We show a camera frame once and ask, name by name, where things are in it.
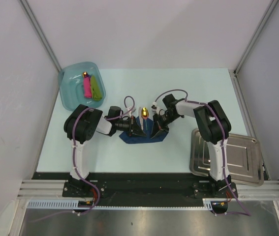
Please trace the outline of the dark blue paper napkin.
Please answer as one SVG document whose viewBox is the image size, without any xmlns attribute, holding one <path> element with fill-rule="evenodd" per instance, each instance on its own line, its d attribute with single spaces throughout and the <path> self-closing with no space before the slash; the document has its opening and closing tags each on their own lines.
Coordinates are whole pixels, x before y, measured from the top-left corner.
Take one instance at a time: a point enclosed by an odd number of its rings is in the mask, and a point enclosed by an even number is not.
<svg viewBox="0 0 279 236">
<path fill-rule="evenodd" d="M 151 138 L 151 132 L 153 127 L 153 121 L 149 118 L 147 123 L 144 122 L 144 131 L 147 134 L 146 137 L 135 137 L 135 136 L 128 136 L 127 132 L 124 131 L 119 135 L 119 138 L 124 141 L 126 144 L 146 144 L 146 143 L 158 143 L 162 142 L 168 133 L 162 132 L 159 136 Z"/>
</svg>

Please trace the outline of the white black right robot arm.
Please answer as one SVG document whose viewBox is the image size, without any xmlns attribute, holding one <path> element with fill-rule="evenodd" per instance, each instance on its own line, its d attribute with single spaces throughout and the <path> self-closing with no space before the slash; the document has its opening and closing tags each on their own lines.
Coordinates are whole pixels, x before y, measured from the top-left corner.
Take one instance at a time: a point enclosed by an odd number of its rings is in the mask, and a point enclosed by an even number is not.
<svg viewBox="0 0 279 236">
<path fill-rule="evenodd" d="M 227 167 L 227 139 L 231 123 L 217 100 L 209 103 L 176 99 L 172 94 L 163 98 L 165 110 L 157 102 L 152 104 L 153 127 L 151 138 L 154 139 L 169 132 L 168 125 L 184 116 L 196 119 L 198 130 L 207 142 L 210 158 L 209 192 L 214 197 L 221 197 L 231 186 L 231 176 Z"/>
</svg>

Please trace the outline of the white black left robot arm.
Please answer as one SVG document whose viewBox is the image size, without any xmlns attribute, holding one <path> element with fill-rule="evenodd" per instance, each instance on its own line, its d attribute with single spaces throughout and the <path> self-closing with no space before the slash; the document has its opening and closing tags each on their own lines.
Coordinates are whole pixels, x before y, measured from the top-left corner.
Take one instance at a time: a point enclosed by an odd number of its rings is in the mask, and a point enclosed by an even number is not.
<svg viewBox="0 0 279 236">
<path fill-rule="evenodd" d="M 108 115 L 104 116 L 103 111 L 99 109 L 79 105 L 65 121 L 64 131 L 72 142 L 72 170 L 68 182 L 81 197 L 88 195 L 91 190 L 91 185 L 85 181 L 90 170 L 83 157 L 83 151 L 95 132 L 109 137 L 116 131 L 123 131 L 130 138 L 147 136 L 136 118 L 123 115 L 118 106 L 111 106 Z"/>
</svg>

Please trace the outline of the ornate silver table knife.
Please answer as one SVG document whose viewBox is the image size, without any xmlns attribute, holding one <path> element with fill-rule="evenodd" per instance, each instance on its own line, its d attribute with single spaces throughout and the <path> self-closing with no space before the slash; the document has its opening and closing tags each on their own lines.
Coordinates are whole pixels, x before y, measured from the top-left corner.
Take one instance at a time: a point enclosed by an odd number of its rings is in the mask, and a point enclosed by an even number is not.
<svg viewBox="0 0 279 236">
<path fill-rule="evenodd" d="M 140 122 L 141 129 L 144 130 L 144 119 L 142 117 L 142 107 L 139 107 L 138 117 L 139 117 L 139 122 Z"/>
</svg>

